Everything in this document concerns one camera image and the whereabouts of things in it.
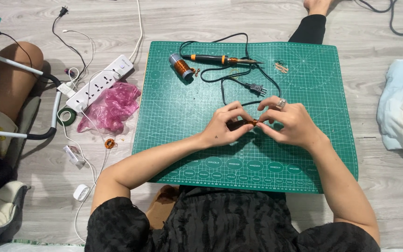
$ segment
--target leg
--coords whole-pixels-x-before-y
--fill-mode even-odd
[[[326,14],[333,0],[305,0],[309,15],[301,20],[288,42],[322,44],[326,31]]]
[[[41,70],[43,67],[43,53],[28,42],[19,43],[29,54],[32,67]],[[0,51],[0,56],[31,66],[29,57],[17,44],[11,44]],[[16,121],[21,106],[31,91],[37,78],[31,72],[0,62],[0,112]]]

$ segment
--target purple object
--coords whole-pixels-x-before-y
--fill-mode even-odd
[[[136,99],[140,95],[141,91],[135,85],[117,82],[112,88],[102,91],[85,114],[98,129],[106,129],[114,134],[120,134],[124,131],[122,122],[138,109]],[[91,128],[94,128],[93,124],[83,117],[77,126],[77,132],[81,133]]]

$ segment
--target electrical outlet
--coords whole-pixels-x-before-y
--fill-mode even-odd
[[[83,102],[89,107],[102,93],[103,90],[111,88],[113,84],[122,78],[126,73],[133,69],[133,64],[125,55],[119,56],[115,61],[108,65],[104,70],[116,71],[120,76],[112,71],[102,71],[91,79],[76,94],[66,101],[66,105],[75,111],[80,111],[77,106]]]

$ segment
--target finger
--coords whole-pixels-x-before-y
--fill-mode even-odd
[[[239,129],[228,132],[227,134],[231,137],[231,141],[233,142],[235,140],[238,140],[239,137],[243,136],[245,133],[252,130],[253,128],[254,126],[252,124],[245,124],[241,126]]]
[[[284,124],[284,122],[286,122],[286,115],[287,114],[284,112],[269,109],[259,117],[258,121],[265,122],[267,120],[273,120],[273,122],[274,122],[274,120],[277,120],[278,122],[281,122]]]
[[[252,122],[253,121],[253,117],[251,117],[247,112],[245,112],[245,110],[243,108],[237,108],[237,109],[233,109],[231,111],[228,111],[225,113],[225,119],[227,120],[231,120],[234,117],[242,117],[242,119],[245,119],[247,121]]]
[[[226,105],[226,106],[224,106],[222,108],[219,108],[218,111],[227,112],[227,111],[230,111],[230,110],[233,110],[233,109],[238,109],[238,108],[241,108],[241,107],[242,107],[242,105],[240,105],[239,101],[233,101],[232,103],[230,103],[230,104],[228,104],[228,105]]]
[[[280,100],[281,100],[281,98],[277,97],[276,95],[273,95],[272,97],[268,97],[268,98],[262,100],[259,103],[259,106],[257,107],[257,109],[259,111],[262,111],[262,110],[264,110],[264,108],[266,106],[276,106]]]
[[[268,135],[269,137],[273,138],[275,141],[277,141],[278,143],[284,143],[287,140],[287,136],[281,134],[281,132],[274,130],[272,128],[270,128],[268,125],[263,124],[261,122],[258,122],[256,124],[257,127],[259,127],[266,135]]]

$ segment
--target wooden floor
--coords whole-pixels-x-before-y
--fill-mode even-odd
[[[368,1],[379,9],[386,1]],[[140,0],[144,40],[135,60],[135,72],[128,81],[142,88],[149,44],[153,40],[212,41],[236,32],[246,32],[250,42],[287,41],[306,15],[302,0]],[[139,37],[137,6],[134,0],[0,0],[0,31],[19,41],[38,45],[51,73],[66,80],[64,68],[82,67],[80,59],[51,32],[60,7],[69,14],[57,24],[62,38],[90,60],[89,35],[97,52],[89,67],[91,74],[105,68],[120,54],[129,56]],[[385,73],[395,59],[403,59],[403,37],[389,30],[389,14],[376,14],[351,0],[336,1],[327,17],[325,44],[338,48],[360,164],[359,183],[371,202],[379,221],[383,248],[403,248],[403,152],[385,150],[376,122],[378,100],[385,85]],[[403,1],[396,5],[395,27],[403,31]],[[240,38],[232,42],[242,42]],[[0,37],[0,49],[11,41]],[[49,128],[55,90],[42,92],[41,106],[31,132]],[[111,150],[108,165],[131,153],[132,134],[137,114],[128,121],[118,146]],[[78,141],[86,156],[100,170],[103,145],[97,132],[76,133],[77,123],[68,127],[69,136]],[[91,185],[88,167],[76,168],[62,147],[70,141],[63,129],[53,140],[27,141],[19,165],[18,179],[32,185],[24,203],[22,224],[15,238],[54,243],[81,243],[73,221],[79,203],[72,194],[79,184]],[[160,188],[146,183],[132,191],[132,201],[142,210]],[[86,236],[90,201],[84,204],[77,226]],[[288,203],[294,225],[299,230],[332,221],[323,195],[289,194]]]

